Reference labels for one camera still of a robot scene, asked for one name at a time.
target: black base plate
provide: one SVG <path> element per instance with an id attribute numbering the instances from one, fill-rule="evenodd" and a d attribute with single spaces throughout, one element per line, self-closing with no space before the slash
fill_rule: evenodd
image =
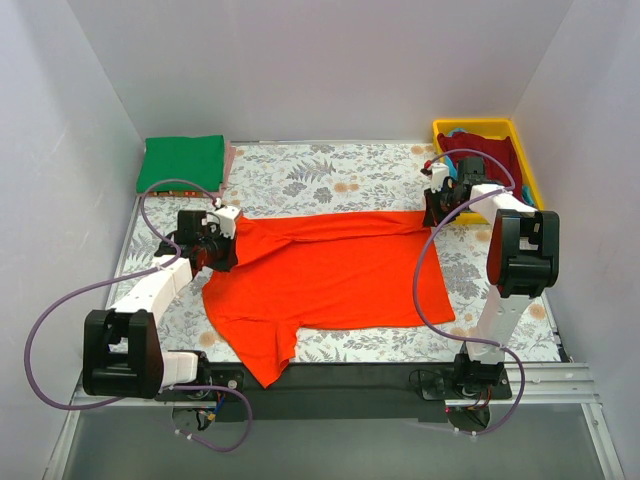
<path id="1" fill-rule="evenodd" d="M 209 368 L 213 384 L 237 382 L 256 420 L 417 418 L 444 423 L 444 400 L 460 398 L 451 385 L 451 363 L 292 363 L 267 389 L 241 363 L 212 363 Z M 508 383 L 492 390 L 492 398 L 510 397 Z M 216 395 L 196 398 L 193 392 L 165 391 L 156 400 L 207 398 Z M 216 421 L 245 417 L 242 402 L 227 395 Z"/>

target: dark red garment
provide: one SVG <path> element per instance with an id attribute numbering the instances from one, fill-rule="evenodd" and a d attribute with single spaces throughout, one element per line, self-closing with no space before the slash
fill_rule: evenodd
<path id="1" fill-rule="evenodd" d="M 513 175 L 513 179 L 516 182 L 516 188 L 513 194 L 518 200 L 522 201 L 522 172 L 520 171 L 518 155 L 516 155 L 516 151 L 513 148 L 511 138 L 507 137 L 504 140 L 493 140 L 465 132 L 456 132 L 452 136 L 447 137 L 441 133 L 438 135 L 438 143 L 443 152 L 453 150 L 454 148 L 472 148 L 494 157 Z M 454 167 L 458 168 L 458 160 L 468 157 L 469 155 L 469 153 L 453 153 L 449 155 L 449 158 L 453 162 Z M 510 184 L 509 179 L 504 172 L 500 170 L 500 167 L 490 161 L 484 163 L 487 169 L 487 178 L 497 180 L 502 183 L 502 185 Z"/>

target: table surface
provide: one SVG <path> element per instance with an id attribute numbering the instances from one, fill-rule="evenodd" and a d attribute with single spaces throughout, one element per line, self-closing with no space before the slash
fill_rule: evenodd
<path id="1" fill-rule="evenodd" d="M 492 406 L 492 415 L 507 408 Z M 181 426 L 195 431 L 195 419 Z M 63 478 L 604 478 L 580 405 L 523 405 L 477 441 L 419 426 L 415 419 L 257 421 L 242 447 L 215 454 L 173 434 L 171 407 L 112 406 L 82 412 Z M 230 445 L 244 428 L 216 423 L 198 434 Z"/>
<path id="2" fill-rule="evenodd" d="M 274 218 L 372 210 L 423 210 L 424 177 L 433 156 L 428 144 L 250 144 L 239 146 L 223 201 L 241 206 L 251 218 Z M 146 202 L 151 222 L 161 231 L 176 227 L 180 209 L 203 209 L 208 199 L 152 197 Z M 158 240 L 139 212 L 127 248 L 123 273 L 147 268 Z M 455 322 L 447 332 L 472 336 L 484 307 L 485 268 L 491 230 L 488 225 L 450 225 L 436 248 Z M 169 306 L 158 327 L 163 349 L 198 349 L 210 361 L 238 361 L 209 322 L 201 289 L 211 272 L 201 272 Z M 114 298 L 135 284 L 116 286 Z M 550 312 L 541 299 L 526 310 L 509 342 L 523 361 L 559 361 Z M 460 342 L 426 327 L 362 330 L 300 329 L 293 361 L 442 362 L 452 361 Z"/>

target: floral tablecloth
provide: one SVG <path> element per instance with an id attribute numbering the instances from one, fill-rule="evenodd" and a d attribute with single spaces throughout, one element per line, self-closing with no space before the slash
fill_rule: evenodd
<path id="1" fill-rule="evenodd" d="M 368 210 L 422 210 L 424 177 L 419 169 L 433 155 L 426 144 L 250 144 L 239 146 L 223 200 L 248 217 L 286 217 Z M 204 209 L 201 198 L 153 197 L 146 202 L 151 222 L 175 229 L 180 209 Z M 488 291 L 485 265 L 491 231 L 487 225 L 450 225 L 436 239 L 455 322 L 441 328 L 472 335 Z M 148 267 L 158 241 L 140 214 L 129 240 L 123 272 Z M 201 272 L 176 298 L 158 327 L 164 349 L 199 349 L 211 361 L 238 361 L 216 333 L 202 304 L 201 289 L 211 272 Z M 115 298 L 133 283 L 118 286 Z M 525 312 L 509 346 L 523 361 L 559 361 L 542 302 Z M 300 329 L 297 361 L 451 361 L 460 343 L 426 327 L 364 330 Z"/>

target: yellow bin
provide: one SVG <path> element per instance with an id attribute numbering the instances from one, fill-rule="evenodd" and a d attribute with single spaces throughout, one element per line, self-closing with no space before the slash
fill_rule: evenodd
<path id="1" fill-rule="evenodd" d="M 522 145 L 516 134 L 516 128 L 511 120 L 508 118 L 440 118 L 433 122 L 433 146 L 437 153 L 442 153 L 442 149 L 438 144 L 438 134 L 443 133 L 448 135 L 454 128 L 463 128 L 469 133 L 475 133 L 485 138 L 502 140 L 506 137 L 511 137 L 511 143 L 516 150 L 518 163 L 522 171 L 522 182 L 531 189 L 531 196 L 536 204 L 536 208 L 538 210 L 544 210 L 544 204 L 542 203 L 542 198 L 540 198 L 536 180 L 533 178 L 531 167 L 529 167 L 529 162 L 527 162 L 527 157 L 524 155 Z M 458 215 L 455 223 L 468 225 L 487 222 L 485 222 L 480 214 L 463 212 Z"/>

